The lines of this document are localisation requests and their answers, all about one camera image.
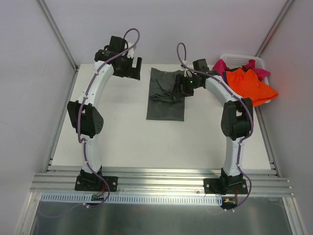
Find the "white table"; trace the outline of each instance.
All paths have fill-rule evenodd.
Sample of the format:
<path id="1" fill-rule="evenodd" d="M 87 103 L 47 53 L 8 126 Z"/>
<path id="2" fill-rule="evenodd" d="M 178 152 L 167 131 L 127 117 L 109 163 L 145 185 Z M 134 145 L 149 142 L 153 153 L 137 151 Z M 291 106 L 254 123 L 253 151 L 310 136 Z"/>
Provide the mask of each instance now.
<path id="1" fill-rule="evenodd" d="M 99 136 L 103 166 L 142 168 L 218 169 L 223 166 L 226 140 L 220 122 L 223 108 L 207 90 L 198 88 L 185 100 L 185 121 L 146 120 L 151 67 L 179 70 L 179 65 L 142 65 L 141 80 L 111 77 L 99 102 L 104 118 Z M 89 83 L 93 64 L 82 64 L 71 100 Z M 68 114 L 52 165 L 81 165 L 77 134 Z M 254 113 L 254 133 L 247 140 L 243 169 L 270 169 Z"/>

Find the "gray cloth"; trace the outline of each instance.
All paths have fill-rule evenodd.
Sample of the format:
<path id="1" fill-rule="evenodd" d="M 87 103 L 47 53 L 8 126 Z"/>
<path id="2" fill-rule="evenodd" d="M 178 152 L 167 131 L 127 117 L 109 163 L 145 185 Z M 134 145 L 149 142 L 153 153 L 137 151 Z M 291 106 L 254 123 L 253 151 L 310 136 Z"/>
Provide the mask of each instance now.
<path id="1" fill-rule="evenodd" d="M 151 68 L 147 120 L 184 121 L 185 98 L 171 94 L 177 74 L 184 74 L 184 71 L 164 72 Z"/>

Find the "gray wall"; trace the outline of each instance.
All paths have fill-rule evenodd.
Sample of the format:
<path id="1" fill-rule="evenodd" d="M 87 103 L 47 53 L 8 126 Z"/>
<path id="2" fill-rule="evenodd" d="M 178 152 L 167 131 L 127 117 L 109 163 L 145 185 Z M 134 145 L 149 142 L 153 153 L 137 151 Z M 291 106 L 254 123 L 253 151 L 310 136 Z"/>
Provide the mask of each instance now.
<path id="1" fill-rule="evenodd" d="M 263 59 L 279 96 L 262 106 L 283 176 L 313 234 L 313 1 L 297 0 Z"/>
<path id="2" fill-rule="evenodd" d="M 0 234 L 42 171 L 73 70 L 35 0 L 0 3 Z"/>
<path id="3" fill-rule="evenodd" d="M 254 55 L 286 0 L 47 0 L 77 63 L 93 63 L 111 35 L 137 27 L 136 55 L 146 64 L 215 63 L 222 53 Z M 128 40 L 135 40 L 135 33 Z"/>

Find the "white plastic basket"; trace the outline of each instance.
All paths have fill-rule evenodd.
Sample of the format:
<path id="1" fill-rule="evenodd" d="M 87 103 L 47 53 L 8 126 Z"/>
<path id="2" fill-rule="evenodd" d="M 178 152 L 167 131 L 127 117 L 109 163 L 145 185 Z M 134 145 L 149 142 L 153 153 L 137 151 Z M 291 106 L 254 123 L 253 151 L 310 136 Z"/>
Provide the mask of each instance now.
<path id="1" fill-rule="evenodd" d="M 249 60 L 252 59 L 252 60 L 255 60 L 255 67 L 256 68 L 266 70 L 264 61 L 259 57 L 248 56 L 248 55 L 236 55 L 236 54 L 222 54 L 220 56 L 220 58 L 223 59 L 227 65 L 227 67 L 229 67 L 231 69 L 246 65 L 249 63 Z M 265 77 L 263 82 L 265 84 L 269 85 L 268 84 L 268 77 Z"/>

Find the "pink cloth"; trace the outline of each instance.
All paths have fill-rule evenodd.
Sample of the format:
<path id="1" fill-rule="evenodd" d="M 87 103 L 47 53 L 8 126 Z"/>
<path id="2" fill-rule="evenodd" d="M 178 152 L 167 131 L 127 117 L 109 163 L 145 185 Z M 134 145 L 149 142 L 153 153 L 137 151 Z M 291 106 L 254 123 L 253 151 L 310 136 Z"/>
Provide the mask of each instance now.
<path id="1" fill-rule="evenodd" d="M 244 71 L 247 71 L 248 69 L 252 69 L 257 75 L 258 75 L 258 79 L 260 81 L 263 81 L 263 79 L 267 76 L 270 75 L 269 71 L 266 71 L 264 69 L 260 69 L 260 68 L 256 68 L 255 67 L 255 60 L 249 60 L 249 63 L 243 66 Z M 224 79 L 224 75 L 223 72 L 225 72 L 226 70 L 229 71 L 230 68 L 227 67 L 226 63 L 224 62 L 224 60 L 219 59 L 216 64 L 214 65 L 212 70 L 216 70 L 217 72 L 219 72 L 219 74 L 222 76 L 222 78 Z"/>

